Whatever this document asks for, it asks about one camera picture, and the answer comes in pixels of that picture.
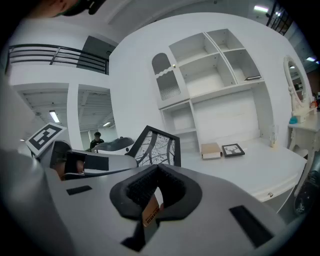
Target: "black rubber pad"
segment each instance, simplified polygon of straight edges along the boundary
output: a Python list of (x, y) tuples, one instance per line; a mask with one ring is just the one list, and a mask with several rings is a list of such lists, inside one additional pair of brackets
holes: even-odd
[(157, 187), (161, 190), (164, 206), (156, 216), (157, 223), (184, 219), (202, 199), (202, 190), (196, 181), (169, 165), (159, 164), (114, 185), (110, 200), (122, 217), (139, 220)]
[(229, 211), (255, 247), (263, 245), (273, 237), (243, 205), (230, 208)]
[(109, 157), (87, 154), (84, 161), (84, 169), (109, 171)]
[(69, 196), (72, 196), (75, 194), (86, 192), (88, 190), (92, 190), (92, 187), (86, 185), (86, 186), (78, 186), (78, 187), (74, 187), (74, 188), (69, 188), (66, 190), (66, 192), (69, 194)]

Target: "desk drawer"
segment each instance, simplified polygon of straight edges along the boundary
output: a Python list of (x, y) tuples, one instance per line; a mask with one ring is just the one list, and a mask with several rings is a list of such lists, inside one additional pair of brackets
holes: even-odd
[(285, 181), (277, 184), (276, 186), (263, 189), (261, 191), (251, 192), (250, 194), (258, 199), (260, 202), (267, 201), (275, 198), (289, 189), (292, 189), (299, 181), (298, 174), (286, 179)]

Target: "orange label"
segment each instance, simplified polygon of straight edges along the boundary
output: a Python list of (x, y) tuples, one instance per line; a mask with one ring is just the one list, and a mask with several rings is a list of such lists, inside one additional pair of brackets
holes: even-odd
[(142, 212), (142, 222), (147, 227), (159, 212), (159, 204), (155, 195), (153, 195)]

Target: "balcony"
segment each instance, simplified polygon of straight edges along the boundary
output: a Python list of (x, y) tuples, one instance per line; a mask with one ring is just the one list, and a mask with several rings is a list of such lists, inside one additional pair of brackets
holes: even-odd
[(109, 59), (83, 50), (53, 44), (17, 44), (9, 47), (11, 65), (60, 65), (109, 75)]

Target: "book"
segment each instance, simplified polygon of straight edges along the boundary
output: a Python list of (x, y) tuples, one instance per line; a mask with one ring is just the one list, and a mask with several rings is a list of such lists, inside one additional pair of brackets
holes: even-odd
[(216, 159), (222, 157), (219, 145), (215, 143), (201, 144), (202, 159)]
[(251, 80), (256, 80), (256, 79), (260, 79), (261, 75), (256, 75), (256, 76), (249, 76), (245, 79), (245, 81), (251, 81)]

